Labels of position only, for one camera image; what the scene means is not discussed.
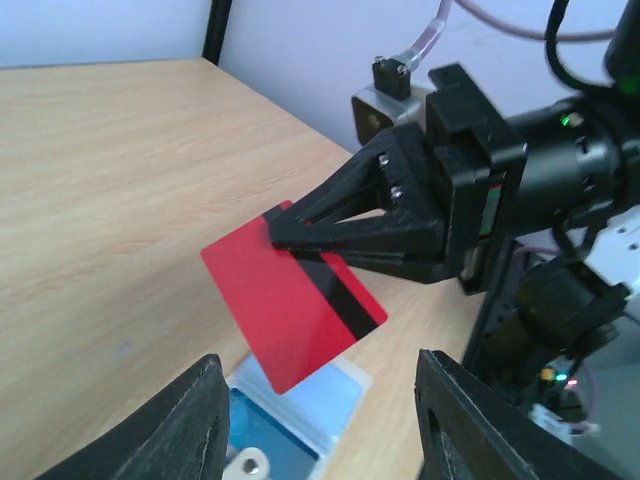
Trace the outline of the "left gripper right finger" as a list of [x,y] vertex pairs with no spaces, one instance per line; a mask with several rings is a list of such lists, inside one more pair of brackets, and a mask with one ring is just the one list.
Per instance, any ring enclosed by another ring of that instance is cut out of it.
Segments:
[[584,362],[547,361],[521,393],[440,350],[418,354],[424,479],[632,479],[635,413]]

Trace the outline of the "light blue card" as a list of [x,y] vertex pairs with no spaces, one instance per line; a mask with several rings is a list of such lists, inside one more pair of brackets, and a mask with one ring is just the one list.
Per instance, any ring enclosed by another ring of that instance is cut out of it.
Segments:
[[329,454],[366,396],[369,374],[340,357],[278,394],[255,357],[231,376],[232,385],[320,455]]

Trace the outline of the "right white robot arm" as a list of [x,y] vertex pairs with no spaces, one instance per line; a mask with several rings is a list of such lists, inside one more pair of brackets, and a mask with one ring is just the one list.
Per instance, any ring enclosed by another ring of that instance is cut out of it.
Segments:
[[567,3],[544,33],[568,98],[503,117],[459,64],[430,72],[416,121],[366,134],[362,148],[291,206],[267,214],[273,246],[313,279],[331,255],[423,284],[457,279],[496,298],[516,285],[503,324],[484,307],[464,365],[521,404],[558,357],[579,366],[615,337],[639,268],[615,284],[588,257],[610,220],[639,203],[639,5],[626,4],[605,55],[609,84],[573,76],[558,54]]

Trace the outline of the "translucent plastic card holder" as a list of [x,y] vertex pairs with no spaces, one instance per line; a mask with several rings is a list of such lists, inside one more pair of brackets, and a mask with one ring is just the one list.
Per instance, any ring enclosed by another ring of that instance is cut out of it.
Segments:
[[225,465],[239,479],[320,479],[372,384],[342,357],[284,394],[256,358],[229,377],[230,433]]

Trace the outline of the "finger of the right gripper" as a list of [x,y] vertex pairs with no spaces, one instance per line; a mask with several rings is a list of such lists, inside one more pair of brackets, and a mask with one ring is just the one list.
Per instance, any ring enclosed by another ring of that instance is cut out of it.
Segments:
[[312,254],[335,254],[349,266],[422,284],[439,283],[450,278],[450,271],[445,262],[435,256],[319,247],[295,248],[294,253],[307,257]]
[[291,250],[439,250],[445,222],[426,190],[430,177],[419,125],[385,129],[269,222],[272,243]]

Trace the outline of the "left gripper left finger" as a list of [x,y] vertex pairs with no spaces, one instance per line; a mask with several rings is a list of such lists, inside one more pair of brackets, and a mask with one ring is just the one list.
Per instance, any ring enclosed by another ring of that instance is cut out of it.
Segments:
[[230,429],[220,358],[196,361],[107,433],[41,479],[220,479]]

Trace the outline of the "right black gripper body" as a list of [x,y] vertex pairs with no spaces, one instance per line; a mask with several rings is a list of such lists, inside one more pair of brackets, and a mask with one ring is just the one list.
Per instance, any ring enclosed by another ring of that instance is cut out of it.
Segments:
[[488,289],[505,243],[549,229],[584,259],[625,209],[625,102],[610,89],[504,118],[466,70],[429,73],[430,185],[444,210],[441,252],[468,294]]

